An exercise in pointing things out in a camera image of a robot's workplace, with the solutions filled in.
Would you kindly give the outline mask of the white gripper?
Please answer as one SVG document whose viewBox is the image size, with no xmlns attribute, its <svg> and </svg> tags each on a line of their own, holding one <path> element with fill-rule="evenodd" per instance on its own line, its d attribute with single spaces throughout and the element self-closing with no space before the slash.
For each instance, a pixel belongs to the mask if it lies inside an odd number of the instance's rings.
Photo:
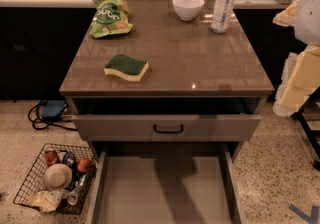
<svg viewBox="0 0 320 224">
<path fill-rule="evenodd" d="M 296 113 L 320 87 L 320 0 L 294 0 L 273 18 L 283 27 L 295 25 L 295 37 L 308 45 L 290 53 L 282 72 L 273 111 L 281 117 Z"/>
</svg>

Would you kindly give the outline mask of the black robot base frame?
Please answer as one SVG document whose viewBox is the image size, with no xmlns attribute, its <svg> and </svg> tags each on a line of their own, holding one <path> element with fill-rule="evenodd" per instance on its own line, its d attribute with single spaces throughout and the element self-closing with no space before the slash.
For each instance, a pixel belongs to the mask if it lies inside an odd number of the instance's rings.
<svg viewBox="0 0 320 224">
<path fill-rule="evenodd" d="M 320 171 L 320 93 L 316 92 L 299 109 L 296 118 L 301 124 L 316 156 L 312 166 Z"/>
</svg>

